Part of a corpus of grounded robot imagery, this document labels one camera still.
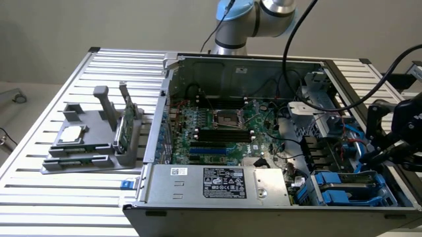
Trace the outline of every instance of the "aluminum table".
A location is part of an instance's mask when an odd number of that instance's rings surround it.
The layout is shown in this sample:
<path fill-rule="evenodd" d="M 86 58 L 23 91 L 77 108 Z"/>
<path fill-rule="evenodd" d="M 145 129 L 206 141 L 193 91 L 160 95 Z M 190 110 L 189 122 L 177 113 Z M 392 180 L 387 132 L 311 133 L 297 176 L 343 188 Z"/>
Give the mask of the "aluminum table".
<path fill-rule="evenodd" d="M 134 190 L 120 190 L 120 182 L 140 174 L 164 77 L 165 52 L 104 48 L 94 51 L 85 55 L 0 168 L 0 236 L 137 236 L 118 207 L 124 200 L 134 200 Z M 331 60 L 357 95 L 363 96 L 379 81 L 379 72 L 357 59 Z M 96 173 L 40 174 L 38 169 L 64 120 L 60 111 L 65 103 L 77 102 L 84 110 L 98 110 L 101 106 L 92 96 L 93 87 L 106 85 L 109 101 L 117 109 L 122 109 L 117 89 L 121 80 L 128 82 L 132 101 L 144 109 L 146 118 L 140 132 L 136 168 Z M 376 98 L 392 103 L 403 100 L 388 83 L 365 105 Z M 389 131 L 391 116 L 384 118 L 381 125 Z"/>

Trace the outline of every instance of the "green circuit board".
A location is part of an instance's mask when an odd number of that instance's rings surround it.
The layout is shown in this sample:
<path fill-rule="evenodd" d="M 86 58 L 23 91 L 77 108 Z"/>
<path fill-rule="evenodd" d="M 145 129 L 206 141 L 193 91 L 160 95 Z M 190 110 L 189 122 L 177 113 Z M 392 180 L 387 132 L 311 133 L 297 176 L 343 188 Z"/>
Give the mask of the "green circuit board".
<path fill-rule="evenodd" d="M 260 153 L 268 153 L 269 144 L 276 148 L 280 144 L 280 141 L 272 139 L 265 134 L 267 127 L 264 125 L 264 117 L 267 116 L 267 121 L 269 121 L 268 133 L 275 136 L 279 136 L 277 130 L 272 130 L 273 126 L 273 113 L 271 109 L 265 111 L 256 110 L 253 106 L 248 106 L 243 109 L 241 118 L 243 121 L 251 120 L 244 123 L 243 128 L 239 130 L 252 130 L 253 136 L 256 137 L 251 143 L 245 142 L 224 142 L 226 154 L 193 154 L 198 157 L 197 160 L 189 160 L 190 142 L 194 142 L 193 130 L 194 128 L 200 129 L 236 129 L 229 126 L 214 125 L 214 111 L 209 109 L 201 109 L 189 105 L 178 107 L 177 121 L 173 125 L 173 152 L 172 152 L 172 164 L 209 164 L 209 165 L 239 165 L 243 158 L 247 157 L 259 157 Z M 221 113 L 233 113 L 234 110 L 217 110 Z"/>

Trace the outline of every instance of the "gray wall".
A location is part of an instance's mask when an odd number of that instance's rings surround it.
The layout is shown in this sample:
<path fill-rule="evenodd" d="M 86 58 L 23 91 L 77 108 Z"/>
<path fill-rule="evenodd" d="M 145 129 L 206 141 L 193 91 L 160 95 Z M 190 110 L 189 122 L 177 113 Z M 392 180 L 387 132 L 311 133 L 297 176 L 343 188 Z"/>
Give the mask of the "gray wall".
<path fill-rule="evenodd" d="M 216 2 L 0 0 L 0 80 L 62 83 L 90 46 L 197 51 L 214 27 Z M 309 0 L 296 2 L 303 12 Z M 420 9 L 420 0 L 320 0 L 289 55 L 365 57 L 383 71 L 422 43 Z M 251 39 L 248 52 L 280 54 L 284 43 L 285 36 Z M 400 70 L 411 59 L 422 53 Z"/>

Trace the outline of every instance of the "floor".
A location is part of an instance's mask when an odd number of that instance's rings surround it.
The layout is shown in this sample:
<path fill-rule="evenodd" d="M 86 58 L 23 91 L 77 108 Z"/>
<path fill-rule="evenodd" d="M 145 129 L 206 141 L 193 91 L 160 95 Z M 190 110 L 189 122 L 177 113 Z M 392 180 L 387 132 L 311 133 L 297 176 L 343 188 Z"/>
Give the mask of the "floor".
<path fill-rule="evenodd" d="M 0 82 L 0 92 L 17 87 L 26 95 L 26 103 L 15 104 L 11 100 L 0 103 L 0 127 L 6 130 L 15 142 L 23 137 L 61 85 Z M 0 165 L 6 157 L 7 154 L 0 150 Z"/>

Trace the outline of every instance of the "power supply label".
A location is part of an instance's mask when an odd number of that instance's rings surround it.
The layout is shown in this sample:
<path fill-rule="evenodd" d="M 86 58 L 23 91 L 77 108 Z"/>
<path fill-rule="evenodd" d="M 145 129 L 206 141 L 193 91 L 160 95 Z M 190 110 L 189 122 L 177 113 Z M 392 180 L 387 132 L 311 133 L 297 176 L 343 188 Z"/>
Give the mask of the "power supply label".
<path fill-rule="evenodd" d="M 204 168 L 205 198 L 245 198 L 243 169 Z"/>

